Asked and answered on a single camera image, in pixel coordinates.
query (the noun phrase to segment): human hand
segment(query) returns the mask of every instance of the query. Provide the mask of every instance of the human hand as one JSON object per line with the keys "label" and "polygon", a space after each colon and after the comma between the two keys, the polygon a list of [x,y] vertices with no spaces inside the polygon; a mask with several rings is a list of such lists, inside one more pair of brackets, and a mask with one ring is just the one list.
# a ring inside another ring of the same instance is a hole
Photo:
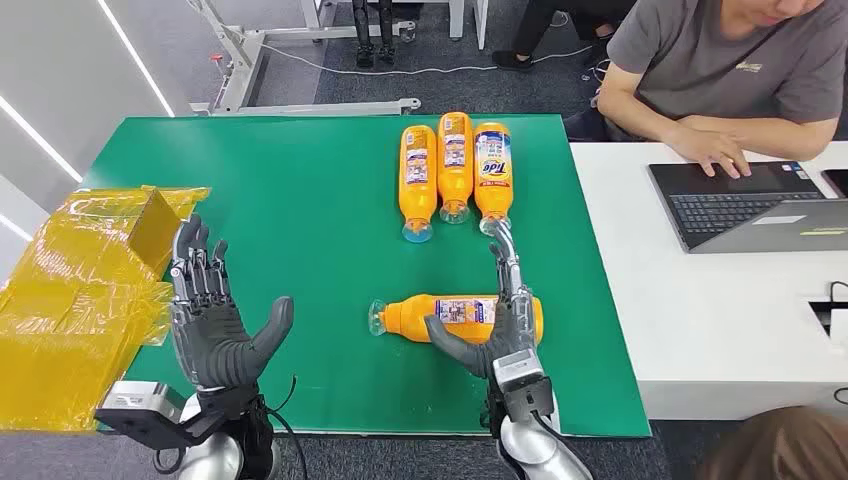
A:
{"label": "human hand", "polygon": [[207,260],[209,229],[193,214],[174,236],[171,302],[174,349],[183,373],[196,387],[253,385],[285,340],[294,319],[294,303],[280,297],[268,322],[251,338],[230,296],[224,262],[227,242]]}
{"label": "human hand", "polygon": [[732,178],[750,176],[751,167],[734,138],[724,133],[698,130],[695,127],[699,122],[697,116],[679,120],[679,127],[664,138],[663,143],[683,158],[700,164],[709,177],[715,176],[713,163],[721,165]]}

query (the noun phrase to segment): detergent bottle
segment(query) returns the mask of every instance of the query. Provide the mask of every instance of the detergent bottle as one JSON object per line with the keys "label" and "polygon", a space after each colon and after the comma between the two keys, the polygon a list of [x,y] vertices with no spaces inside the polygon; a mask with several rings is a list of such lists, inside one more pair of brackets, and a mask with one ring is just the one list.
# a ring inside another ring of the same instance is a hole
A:
{"label": "detergent bottle", "polygon": [[468,197],[474,190],[474,148],[471,119],[461,112],[439,120],[439,217],[446,223],[468,220]]}
{"label": "detergent bottle", "polygon": [[482,123],[474,130],[474,202],[483,219],[480,231],[493,235],[494,222],[512,226],[512,152],[509,130],[500,123]]}
{"label": "detergent bottle", "polygon": [[[386,305],[374,300],[368,310],[368,330],[372,335],[385,332],[403,335],[413,342],[429,342],[426,315],[436,315],[445,330],[470,343],[484,343],[495,326],[496,295],[415,295],[400,303]],[[533,297],[536,320],[536,344],[542,340],[544,317],[542,303]]]}
{"label": "detergent bottle", "polygon": [[436,134],[426,125],[403,131],[400,139],[398,204],[403,213],[403,238],[414,243],[433,236],[430,217],[436,211]]}

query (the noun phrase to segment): yellow plastic wrap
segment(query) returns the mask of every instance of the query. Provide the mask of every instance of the yellow plastic wrap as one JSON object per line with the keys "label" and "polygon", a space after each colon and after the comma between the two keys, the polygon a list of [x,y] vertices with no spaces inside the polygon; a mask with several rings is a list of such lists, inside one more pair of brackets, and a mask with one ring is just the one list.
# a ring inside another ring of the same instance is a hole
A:
{"label": "yellow plastic wrap", "polygon": [[0,291],[0,429],[94,428],[139,346],[167,333],[171,239],[207,194],[80,191],[50,216]]}

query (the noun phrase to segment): green table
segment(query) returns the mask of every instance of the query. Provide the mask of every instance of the green table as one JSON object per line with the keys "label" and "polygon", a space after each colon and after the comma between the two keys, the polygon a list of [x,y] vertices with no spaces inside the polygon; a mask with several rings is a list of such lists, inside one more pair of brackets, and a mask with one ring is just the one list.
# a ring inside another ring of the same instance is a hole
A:
{"label": "green table", "polygon": [[[510,210],[522,274],[542,299],[539,353],[564,431],[647,436],[639,391],[577,173],[556,115],[497,115],[512,131]],[[430,344],[372,337],[372,300],[417,293],[494,293],[494,259],[476,218],[415,245],[401,237],[401,131],[436,116],[130,118],[85,179],[87,187],[209,186],[197,211],[210,244],[230,243],[232,290],[248,331],[279,295],[295,299],[289,337],[261,377],[270,405],[297,430],[483,433],[486,383]],[[127,379],[191,392],[170,340],[144,347]]]}

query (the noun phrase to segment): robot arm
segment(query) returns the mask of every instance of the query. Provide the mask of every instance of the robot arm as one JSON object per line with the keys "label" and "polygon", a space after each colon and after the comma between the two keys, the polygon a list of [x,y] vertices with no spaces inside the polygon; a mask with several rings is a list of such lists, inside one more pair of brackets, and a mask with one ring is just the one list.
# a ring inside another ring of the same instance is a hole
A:
{"label": "robot arm", "polygon": [[473,375],[489,380],[490,429],[499,453],[519,478],[592,480],[549,419],[558,415],[550,378],[536,355],[533,296],[521,279],[512,235],[502,222],[495,239],[490,250],[496,259],[498,305],[489,340],[468,344],[448,333],[438,317],[429,316],[430,340]]}
{"label": "robot arm", "polygon": [[[273,478],[279,452],[268,415],[277,414],[265,406],[257,379],[291,330],[293,302],[278,298],[268,322],[251,338],[230,294],[227,243],[218,242],[210,262],[208,236],[200,217],[192,215],[173,244],[171,330],[177,361],[195,395],[187,403],[161,383],[118,381],[95,418],[156,450],[160,473],[173,473],[182,461],[180,479]],[[161,467],[158,452],[172,448],[180,449],[177,463]]]}

